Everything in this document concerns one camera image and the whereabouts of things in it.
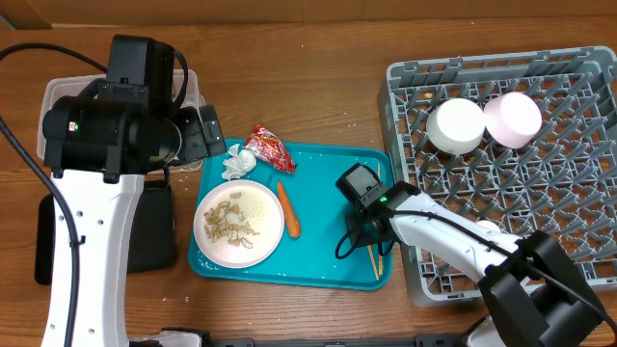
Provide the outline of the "white tissue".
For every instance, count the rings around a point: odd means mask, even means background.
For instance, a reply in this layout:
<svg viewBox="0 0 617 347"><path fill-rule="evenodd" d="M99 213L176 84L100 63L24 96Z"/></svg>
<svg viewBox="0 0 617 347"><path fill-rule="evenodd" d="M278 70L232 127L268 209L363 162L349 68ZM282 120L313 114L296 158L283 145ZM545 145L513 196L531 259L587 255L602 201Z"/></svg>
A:
<svg viewBox="0 0 617 347"><path fill-rule="evenodd" d="M222 173L222 179L238 179L255 168L256 157L250 150L241 149L240 145L236 144L229 148L228 159L223 162L223 165L225 170Z"/></svg>

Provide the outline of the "red snack wrapper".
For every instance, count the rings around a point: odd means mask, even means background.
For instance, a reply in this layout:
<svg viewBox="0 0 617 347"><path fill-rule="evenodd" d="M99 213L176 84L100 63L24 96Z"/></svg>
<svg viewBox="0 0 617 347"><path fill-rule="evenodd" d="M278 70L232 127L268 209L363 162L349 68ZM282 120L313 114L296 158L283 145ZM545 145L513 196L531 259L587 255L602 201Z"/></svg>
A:
<svg viewBox="0 0 617 347"><path fill-rule="evenodd" d="M243 147L280 172L294 174L296 171L296 164L283 142L259 124L254 126Z"/></svg>

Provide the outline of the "wooden chopstick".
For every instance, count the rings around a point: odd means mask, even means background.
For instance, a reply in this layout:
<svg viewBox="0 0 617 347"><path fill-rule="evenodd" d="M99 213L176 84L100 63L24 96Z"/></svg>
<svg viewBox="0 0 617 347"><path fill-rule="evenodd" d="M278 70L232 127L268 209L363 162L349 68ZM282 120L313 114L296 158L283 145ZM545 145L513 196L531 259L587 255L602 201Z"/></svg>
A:
<svg viewBox="0 0 617 347"><path fill-rule="evenodd" d="M377 265L377 262L376 262L376 257L374 255L372 246L369 245L369 246L366 246L366 248L367 248L367 251L368 251L368 254L369 254L369 259L370 259L370 262L371 262L371 266L372 266L372 270L373 270L375 279L379 280L380 279L380 275L379 275L378 265Z"/></svg>
<svg viewBox="0 0 617 347"><path fill-rule="evenodd" d="M381 165L378 164L378 169L377 169L377 175L378 178L381 180ZM378 279L381 278L381 276L383 275L383 258L382 256L378 253Z"/></svg>

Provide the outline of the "orange carrot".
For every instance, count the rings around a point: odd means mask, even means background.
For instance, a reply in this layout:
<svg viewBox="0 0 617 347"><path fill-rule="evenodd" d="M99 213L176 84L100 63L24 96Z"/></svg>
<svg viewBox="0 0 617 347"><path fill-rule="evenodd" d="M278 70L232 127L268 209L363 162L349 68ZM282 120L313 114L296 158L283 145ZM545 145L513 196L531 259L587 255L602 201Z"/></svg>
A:
<svg viewBox="0 0 617 347"><path fill-rule="evenodd" d="M291 238L297 239L301 236L301 225L283 184L280 181L277 182L277 194L282 206L288 234Z"/></svg>

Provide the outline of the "pink plate with food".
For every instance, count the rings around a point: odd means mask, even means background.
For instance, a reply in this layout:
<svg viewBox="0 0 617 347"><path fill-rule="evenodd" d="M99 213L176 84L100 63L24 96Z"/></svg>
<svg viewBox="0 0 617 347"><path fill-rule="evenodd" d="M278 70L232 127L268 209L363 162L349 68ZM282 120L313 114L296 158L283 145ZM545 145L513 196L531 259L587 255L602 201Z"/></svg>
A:
<svg viewBox="0 0 617 347"><path fill-rule="evenodd" d="M282 206L264 185L244 179L222 183L198 203L193 233L214 264L240 269L264 261L285 227Z"/></svg>

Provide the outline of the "white cup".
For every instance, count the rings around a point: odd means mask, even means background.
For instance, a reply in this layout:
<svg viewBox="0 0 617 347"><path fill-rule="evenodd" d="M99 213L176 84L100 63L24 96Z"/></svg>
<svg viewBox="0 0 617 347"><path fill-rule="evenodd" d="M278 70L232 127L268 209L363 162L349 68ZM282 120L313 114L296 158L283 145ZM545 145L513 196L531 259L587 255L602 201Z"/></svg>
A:
<svg viewBox="0 0 617 347"><path fill-rule="evenodd" d="M484 227L493 232L501 232L501 229L497 224L490 220L479 220L476 222L479 226Z"/></svg>

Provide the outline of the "white bowl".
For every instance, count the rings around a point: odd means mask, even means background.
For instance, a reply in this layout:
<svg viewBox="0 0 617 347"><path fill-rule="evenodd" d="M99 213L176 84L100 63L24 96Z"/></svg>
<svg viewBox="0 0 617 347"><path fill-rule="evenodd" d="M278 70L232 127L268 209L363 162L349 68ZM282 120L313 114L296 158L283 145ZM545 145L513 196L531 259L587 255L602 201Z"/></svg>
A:
<svg viewBox="0 0 617 347"><path fill-rule="evenodd" d="M456 155L475 150L481 143L485 128L482 109L464 98L447 100L430 113L426 122L433 146Z"/></svg>

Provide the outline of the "pink bowl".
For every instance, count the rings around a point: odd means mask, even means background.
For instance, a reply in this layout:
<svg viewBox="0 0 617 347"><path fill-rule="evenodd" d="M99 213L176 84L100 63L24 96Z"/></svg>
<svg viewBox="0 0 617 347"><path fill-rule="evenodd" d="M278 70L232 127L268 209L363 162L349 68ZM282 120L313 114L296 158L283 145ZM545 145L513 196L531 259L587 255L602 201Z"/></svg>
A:
<svg viewBox="0 0 617 347"><path fill-rule="evenodd" d="M486 103L486 129L504 147L521 148L528 144L542 125L536 102L524 93L503 94Z"/></svg>

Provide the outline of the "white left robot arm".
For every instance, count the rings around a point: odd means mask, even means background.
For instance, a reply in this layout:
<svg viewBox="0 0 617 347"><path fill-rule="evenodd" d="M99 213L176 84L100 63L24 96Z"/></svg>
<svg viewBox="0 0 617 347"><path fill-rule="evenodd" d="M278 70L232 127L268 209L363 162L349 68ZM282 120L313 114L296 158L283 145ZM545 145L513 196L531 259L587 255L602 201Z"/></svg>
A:
<svg viewBox="0 0 617 347"><path fill-rule="evenodd" d="M59 98L42 121L55 235L46 346L126 346L134 218L155 171L226 151L219 123L175 89L184 57L151 38L113 38L106 75Z"/></svg>

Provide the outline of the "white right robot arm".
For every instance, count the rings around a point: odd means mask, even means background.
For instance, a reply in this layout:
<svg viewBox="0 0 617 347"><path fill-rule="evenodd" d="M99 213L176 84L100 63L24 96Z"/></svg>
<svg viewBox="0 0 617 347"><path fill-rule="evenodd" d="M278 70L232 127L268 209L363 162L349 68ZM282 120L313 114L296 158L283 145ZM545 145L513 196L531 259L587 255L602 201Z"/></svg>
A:
<svg viewBox="0 0 617 347"><path fill-rule="evenodd" d="M482 226L437 203L405 181L391 187L357 163L335 183L353 205L345 239L352 249L395 242L437 255L478 286L485 318L461 346L579 346L607 314L557 241L536 230L520 237Z"/></svg>

